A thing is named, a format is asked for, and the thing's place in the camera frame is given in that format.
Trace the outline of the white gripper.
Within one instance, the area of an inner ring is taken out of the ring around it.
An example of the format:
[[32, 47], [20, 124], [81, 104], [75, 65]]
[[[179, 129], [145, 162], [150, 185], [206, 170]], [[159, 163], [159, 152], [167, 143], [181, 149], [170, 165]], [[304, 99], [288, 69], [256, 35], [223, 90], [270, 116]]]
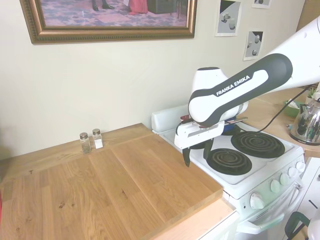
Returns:
[[189, 147], [204, 143], [203, 158], [207, 160], [209, 158], [212, 146], [213, 138], [220, 136], [224, 130], [224, 121], [220, 121], [217, 124], [202, 128], [194, 121], [180, 123], [175, 132], [174, 144], [182, 150], [183, 160], [187, 167], [190, 166], [190, 151]]

